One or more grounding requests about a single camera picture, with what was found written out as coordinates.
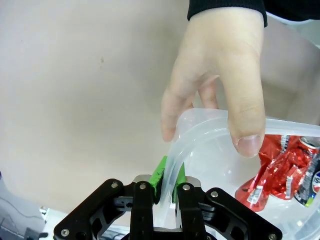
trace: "black object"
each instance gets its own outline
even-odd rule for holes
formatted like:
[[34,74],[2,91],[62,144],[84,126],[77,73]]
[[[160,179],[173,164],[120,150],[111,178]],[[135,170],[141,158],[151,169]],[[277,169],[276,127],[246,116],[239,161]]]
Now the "black object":
[[220,188],[204,192],[177,187],[177,229],[154,227],[155,189],[147,181],[124,186],[106,180],[55,228],[56,240],[99,240],[114,220],[131,211],[130,233],[123,240],[215,240],[205,225],[227,240],[281,240],[282,232]]

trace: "clear plastic bin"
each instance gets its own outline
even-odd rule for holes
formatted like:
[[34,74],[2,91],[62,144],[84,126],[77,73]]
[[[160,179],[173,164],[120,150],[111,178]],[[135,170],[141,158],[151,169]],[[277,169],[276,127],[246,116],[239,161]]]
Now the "clear plastic bin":
[[[236,190],[259,171],[259,156],[244,158],[235,150],[228,130],[228,112],[216,109],[190,109],[178,120],[175,143],[168,154],[161,197],[170,197],[170,179],[185,163],[186,175],[198,178],[207,191],[219,187],[235,196]],[[320,137],[320,127],[277,119],[266,120],[266,134]],[[161,204],[166,205],[165,197]],[[310,207],[293,198],[270,196],[263,218],[281,229],[284,240],[318,240],[320,235],[320,194]]]

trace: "black sleeve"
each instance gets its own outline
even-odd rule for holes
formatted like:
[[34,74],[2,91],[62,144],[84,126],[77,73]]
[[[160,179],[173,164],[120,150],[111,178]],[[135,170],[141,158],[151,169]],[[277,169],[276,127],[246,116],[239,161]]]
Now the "black sleeve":
[[190,0],[187,18],[190,20],[192,16],[205,10],[224,7],[241,7],[256,10],[263,16],[264,26],[268,25],[263,0]]

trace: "can top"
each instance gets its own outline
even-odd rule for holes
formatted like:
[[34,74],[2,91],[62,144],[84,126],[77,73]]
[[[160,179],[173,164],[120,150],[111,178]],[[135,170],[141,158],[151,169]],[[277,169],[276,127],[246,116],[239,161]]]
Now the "can top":
[[310,149],[320,149],[320,142],[314,137],[302,136],[300,142]]

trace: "soda can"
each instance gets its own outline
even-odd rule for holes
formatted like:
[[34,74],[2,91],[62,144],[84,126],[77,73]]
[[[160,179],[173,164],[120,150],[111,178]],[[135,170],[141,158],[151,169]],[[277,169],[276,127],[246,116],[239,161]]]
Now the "soda can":
[[302,205],[308,207],[312,204],[320,187],[320,142],[313,137],[302,137],[299,147],[309,154],[312,160],[294,198]]

